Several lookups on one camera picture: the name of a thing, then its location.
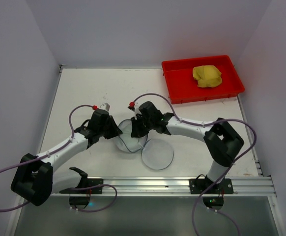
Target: white table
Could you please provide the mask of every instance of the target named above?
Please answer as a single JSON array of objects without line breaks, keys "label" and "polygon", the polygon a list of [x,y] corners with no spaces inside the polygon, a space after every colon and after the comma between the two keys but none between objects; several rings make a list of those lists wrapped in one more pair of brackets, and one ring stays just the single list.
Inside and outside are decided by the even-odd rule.
[{"label": "white table", "polygon": [[[134,115],[127,109],[137,96],[154,92],[168,97],[161,69],[63,69],[57,94],[43,140],[42,151],[60,143],[70,135],[68,115],[81,104],[97,105],[108,102],[110,114],[117,124]],[[159,97],[147,96],[139,101],[152,101],[163,113],[171,112]],[[177,114],[195,120],[222,118],[243,119],[237,98],[194,102],[174,105]],[[81,108],[72,117],[74,127],[91,117],[91,108]],[[245,150],[250,144],[244,125],[232,122],[232,126],[244,139]],[[152,131],[150,138],[170,142],[174,148],[172,164],[161,171],[153,171],[141,160],[141,153],[128,154],[115,147],[111,140],[101,140],[88,150],[79,153],[58,171],[75,166],[92,177],[196,177],[206,174],[212,158],[205,143],[187,137],[168,136]],[[228,173],[231,177],[258,176],[252,152],[240,159]]]}]

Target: metal bracket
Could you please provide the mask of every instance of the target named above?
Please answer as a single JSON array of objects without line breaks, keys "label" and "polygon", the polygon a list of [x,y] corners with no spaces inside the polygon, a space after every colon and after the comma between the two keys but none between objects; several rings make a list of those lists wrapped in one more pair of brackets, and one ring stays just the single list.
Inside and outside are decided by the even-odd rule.
[{"label": "metal bracket", "polygon": [[[204,178],[192,178],[189,180],[189,187],[191,194],[201,194],[201,192],[208,186],[207,181]],[[233,194],[233,187],[230,178],[223,179],[222,182],[211,188],[205,194],[221,194],[223,190],[224,194]]]},{"label": "metal bracket", "polygon": [[[88,178],[87,179],[87,186],[85,187],[93,187],[99,184],[103,184],[104,180],[102,178]],[[92,188],[91,194],[102,194],[103,187]],[[85,194],[85,190],[75,191],[71,189],[64,189],[60,191],[61,194]]]}]

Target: yellow towel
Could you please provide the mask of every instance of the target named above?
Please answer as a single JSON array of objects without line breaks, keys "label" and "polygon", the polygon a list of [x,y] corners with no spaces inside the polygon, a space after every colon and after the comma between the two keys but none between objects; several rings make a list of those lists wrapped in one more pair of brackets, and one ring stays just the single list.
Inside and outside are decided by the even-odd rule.
[{"label": "yellow towel", "polygon": [[221,72],[213,65],[202,65],[193,68],[193,78],[198,81],[198,87],[214,88],[222,83]]}]

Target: red container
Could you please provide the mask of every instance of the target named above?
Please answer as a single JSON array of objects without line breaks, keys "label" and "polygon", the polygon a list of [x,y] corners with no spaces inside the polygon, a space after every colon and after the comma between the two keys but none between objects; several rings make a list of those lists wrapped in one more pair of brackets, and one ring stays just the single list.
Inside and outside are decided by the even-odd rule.
[{"label": "red container", "polygon": [[[223,82],[215,88],[199,88],[192,69],[214,65]],[[236,97],[245,90],[229,56],[215,56],[162,62],[163,72],[172,104]]]}]

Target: crumpled yellow cloth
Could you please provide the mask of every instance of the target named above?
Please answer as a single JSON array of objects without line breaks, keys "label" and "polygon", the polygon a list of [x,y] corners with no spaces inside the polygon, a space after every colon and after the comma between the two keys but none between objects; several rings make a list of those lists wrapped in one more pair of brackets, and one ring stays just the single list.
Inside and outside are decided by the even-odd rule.
[{"label": "crumpled yellow cloth", "polygon": [[214,88],[222,83],[221,72],[213,65],[202,65],[193,68],[193,78],[198,81],[198,87]]}]

